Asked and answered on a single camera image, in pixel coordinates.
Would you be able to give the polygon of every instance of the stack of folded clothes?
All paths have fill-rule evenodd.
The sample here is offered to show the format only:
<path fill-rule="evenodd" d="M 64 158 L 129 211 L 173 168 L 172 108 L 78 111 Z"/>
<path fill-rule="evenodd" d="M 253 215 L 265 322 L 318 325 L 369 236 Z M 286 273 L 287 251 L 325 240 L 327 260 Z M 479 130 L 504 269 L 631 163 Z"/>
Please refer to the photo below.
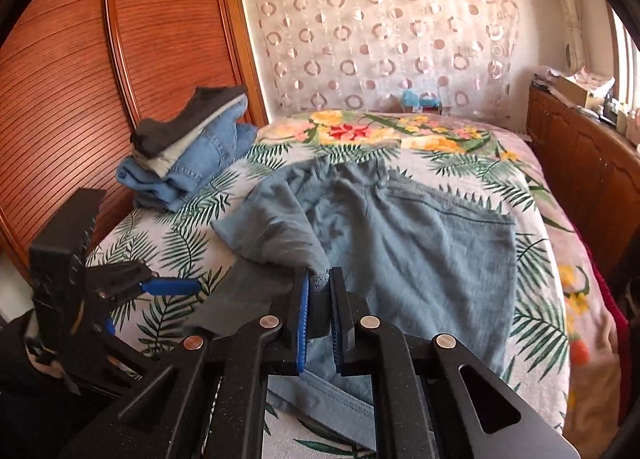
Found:
<path fill-rule="evenodd" d="M 257 128 L 236 124 L 244 114 L 244 86 L 197 87 L 169 122 L 145 118 L 131 134 L 132 156 L 116 171 L 136 191 L 136 208 L 177 212 L 197 192 L 251 148 Z"/>

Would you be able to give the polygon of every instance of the window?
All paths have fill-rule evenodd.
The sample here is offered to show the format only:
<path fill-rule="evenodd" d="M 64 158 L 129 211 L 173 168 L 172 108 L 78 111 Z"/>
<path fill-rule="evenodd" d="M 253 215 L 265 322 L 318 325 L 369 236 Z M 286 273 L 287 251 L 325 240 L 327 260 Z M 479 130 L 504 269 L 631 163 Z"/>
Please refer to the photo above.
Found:
<path fill-rule="evenodd" d="M 614 96 L 632 109 L 640 107 L 640 53 L 618 14 L 611 10 L 615 58 Z"/>

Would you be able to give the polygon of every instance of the beige folded garment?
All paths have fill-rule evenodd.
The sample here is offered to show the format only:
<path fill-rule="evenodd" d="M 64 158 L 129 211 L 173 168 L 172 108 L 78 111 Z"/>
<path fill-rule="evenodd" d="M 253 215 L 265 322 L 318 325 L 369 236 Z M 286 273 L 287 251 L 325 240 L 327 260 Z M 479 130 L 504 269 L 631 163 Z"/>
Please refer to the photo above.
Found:
<path fill-rule="evenodd" d="M 245 94 L 241 94 L 239 97 L 225 103 L 220 107 L 220 109 L 217 109 L 212 113 L 212 115 L 207 116 L 206 120 L 199 123 L 199 125 L 197 125 L 193 130 L 187 132 L 187 134 L 181 137 L 177 142 L 168 146 L 155 158 L 148 158 L 143 154 L 140 154 L 133 146 L 131 147 L 131 155 L 142 168 L 155 172 L 159 178 L 164 179 L 171 167 L 174 166 L 174 163 L 178 161 L 178 158 L 180 158 L 182 153 L 189 148 L 204 128 L 213 120 L 218 118 L 218 116 L 220 116 L 224 111 L 229 109 L 229 107 L 236 105 L 236 103 L 245 99 L 245 96 Z"/>

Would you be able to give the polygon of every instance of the metal pin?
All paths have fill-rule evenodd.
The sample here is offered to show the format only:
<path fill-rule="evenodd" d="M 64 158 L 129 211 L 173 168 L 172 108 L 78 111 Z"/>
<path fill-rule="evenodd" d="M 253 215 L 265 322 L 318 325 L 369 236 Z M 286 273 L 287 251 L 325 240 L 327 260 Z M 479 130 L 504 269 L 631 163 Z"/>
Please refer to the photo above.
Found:
<path fill-rule="evenodd" d="M 265 329 L 273 329 L 279 323 L 280 321 L 278 320 L 278 317 L 272 314 L 268 314 L 260 318 L 260 325 Z"/>
<path fill-rule="evenodd" d="M 366 329 L 375 329 L 380 327 L 380 318 L 373 315 L 363 316 L 360 319 L 360 325 L 362 325 Z"/>
<path fill-rule="evenodd" d="M 188 351 L 195 351 L 196 349 L 200 349 L 204 345 L 204 339 L 202 336 L 198 336 L 194 334 L 192 336 L 187 336 L 182 341 L 182 346 Z"/>
<path fill-rule="evenodd" d="M 453 349 L 456 346 L 456 339 L 450 334 L 440 334 L 436 338 L 436 344 L 443 349 Z"/>

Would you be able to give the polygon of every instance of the bed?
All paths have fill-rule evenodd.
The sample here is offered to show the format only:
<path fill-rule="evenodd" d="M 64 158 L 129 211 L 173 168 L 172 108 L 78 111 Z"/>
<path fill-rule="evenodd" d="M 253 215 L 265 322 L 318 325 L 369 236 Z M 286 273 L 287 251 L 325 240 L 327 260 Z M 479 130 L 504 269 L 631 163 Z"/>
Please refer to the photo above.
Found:
<path fill-rule="evenodd" d="M 587 250 L 529 147 L 492 126 L 347 111 L 303 113 L 265 126 L 249 154 L 180 212 L 133 210 L 95 248 L 91 264 L 144 259 L 161 275 L 198 277 L 202 284 L 195 296 L 141 297 L 122 306 L 113 313 L 118 336 L 147 355 L 179 342 L 181 323 L 234 262 L 210 220 L 229 215 L 277 168 L 323 156 L 334 163 L 382 158 L 412 179 L 516 217 L 518 301 L 502 379 L 583 457 L 598 457 L 618 429 L 616 325 Z M 313 423 L 270 405 L 266 411 L 264 457 L 373 457 Z"/>

